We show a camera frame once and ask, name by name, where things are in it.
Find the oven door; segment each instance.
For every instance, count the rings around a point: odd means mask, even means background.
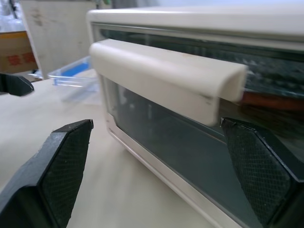
[[[246,116],[269,113],[241,113],[246,65],[112,39],[90,54],[110,134],[211,224],[301,223],[303,163]]]

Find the white table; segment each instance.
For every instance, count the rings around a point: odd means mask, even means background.
[[[106,131],[101,105],[62,102],[51,80],[26,97],[0,96],[0,190],[52,130],[93,119],[68,228],[212,228]]]

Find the white plastic handle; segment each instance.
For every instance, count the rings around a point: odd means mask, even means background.
[[[111,39],[92,44],[90,55],[100,75],[202,124],[216,123],[219,97],[243,94],[242,64]]]

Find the cardboard box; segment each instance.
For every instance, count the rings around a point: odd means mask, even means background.
[[[0,33],[0,72],[18,73],[38,69],[25,31]]]

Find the toaster oven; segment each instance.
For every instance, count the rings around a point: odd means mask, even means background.
[[[87,14],[109,133],[214,227],[304,227],[303,20],[303,4]]]

